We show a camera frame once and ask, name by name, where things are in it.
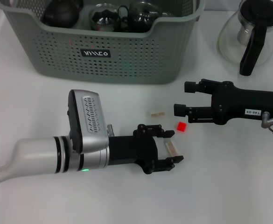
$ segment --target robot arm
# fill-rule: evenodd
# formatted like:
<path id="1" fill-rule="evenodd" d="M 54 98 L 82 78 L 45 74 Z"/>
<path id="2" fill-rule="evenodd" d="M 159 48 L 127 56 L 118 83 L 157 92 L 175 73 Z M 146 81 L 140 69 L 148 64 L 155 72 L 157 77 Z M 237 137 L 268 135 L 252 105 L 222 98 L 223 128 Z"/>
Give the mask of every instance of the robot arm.
<path id="1" fill-rule="evenodd" d="M 273 125 L 273 92 L 242 90 L 232 82 L 202 79 L 198 84 L 185 82 L 185 92 L 212 95 L 210 107 L 187 107 L 175 104 L 175 116 L 188 116 L 189 123 L 225 125 L 230 119 L 261 120 L 263 128 Z"/>
<path id="2" fill-rule="evenodd" d="M 170 171 L 181 155 L 158 159 L 154 136 L 170 139 L 175 132 L 161 125 L 138 125 L 131 136 L 115 137 L 106 127 L 99 95 L 71 90 L 68 100 L 70 134 L 44 139 L 19 140 L 10 162 L 0 167 L 0 182 L 27 175 L 65 173 L 105 168 L 108 165 L 138 164 L 146 174 Z"/>

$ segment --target glass teapot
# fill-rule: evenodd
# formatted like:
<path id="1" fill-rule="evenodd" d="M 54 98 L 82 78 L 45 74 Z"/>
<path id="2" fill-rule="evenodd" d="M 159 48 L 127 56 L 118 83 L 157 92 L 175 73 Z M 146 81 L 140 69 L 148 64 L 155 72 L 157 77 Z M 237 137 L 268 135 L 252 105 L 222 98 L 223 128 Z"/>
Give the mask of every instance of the glass teapot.
<path id="1" fill-rule="evenodd" d="M 221 30 L 217 48 L 227 61 L 240 64 L 241 75 L 251 75 L 273 53 L 273 1 L 243 0 Z"/>

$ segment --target white surface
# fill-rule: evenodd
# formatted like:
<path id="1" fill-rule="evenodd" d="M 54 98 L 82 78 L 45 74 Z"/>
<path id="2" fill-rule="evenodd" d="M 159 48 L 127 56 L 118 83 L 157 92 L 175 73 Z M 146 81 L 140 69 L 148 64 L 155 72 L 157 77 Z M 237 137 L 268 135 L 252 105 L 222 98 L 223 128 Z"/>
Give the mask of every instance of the white surface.
<path id="1" fill-rule="evenodd" d="M 22 138 L 65 135 L 68 92 L 98 92 L 107 124 L 129 135 L 138 124 L 174 129 L 174 103 L 209 106 L 210 96 L 183 93 L 184 81 L 232 81 L 273 91 L 273 57 L 250 77 L 216 50 L 232 12 L 204 12 L 181 75 L 167 85 L 76 82 L 38 74 L 0 11 L 0 165 Z M 150 110 L 166 116 L 151 118 Z M 89 172 L 12 179 L 0 184 L 0 224 L 273 224 L 273 135 L 260 121 L 189 124 L 174 136 L 185 160 L 170 172 L 145 175 L 134 164 Z"/>

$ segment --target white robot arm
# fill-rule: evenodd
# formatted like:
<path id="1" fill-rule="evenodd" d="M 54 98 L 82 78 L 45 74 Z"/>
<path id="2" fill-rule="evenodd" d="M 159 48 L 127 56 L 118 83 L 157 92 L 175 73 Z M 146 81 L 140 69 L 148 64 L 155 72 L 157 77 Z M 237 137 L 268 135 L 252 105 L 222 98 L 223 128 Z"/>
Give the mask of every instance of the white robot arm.
<path id="1" fill-rule="evenodd" d="M 174 131 L 161 125 L 138 125 L 133 136 L 117 136 L 106 128 L 99 95 L 71 90 L 68 99 L 70 134 L 19 140 L 7 165 L 0 167 L 0 182 L 28 175 L 65 173 L 136 163 L 146 174 L 170 171 L 183 156 L 158 159 L 153 136 L 171 138 Z"/>

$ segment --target gray plastic basket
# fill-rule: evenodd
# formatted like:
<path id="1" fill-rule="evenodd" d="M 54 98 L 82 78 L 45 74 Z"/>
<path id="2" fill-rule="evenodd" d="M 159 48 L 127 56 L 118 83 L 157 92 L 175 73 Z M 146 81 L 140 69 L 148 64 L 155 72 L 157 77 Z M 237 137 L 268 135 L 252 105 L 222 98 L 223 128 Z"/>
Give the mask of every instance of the gray plastic basket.
<path id="1" fill-rule="evenodd" d="M 126 84 L 165 84 L 177 77 L 183 54 L 204 0 L 160 0 L 179 17 L 158 18 L 147 33 L 83 30 L 98 3 L 129 5 L 126 0 L 85 0 L 76 29 L 44 25 L 50 0 L 0 0 L 2 9 L 31 63 L 52 77 Z M 110 50 L 111 57 L 85 57 L 81 49 Z"/>

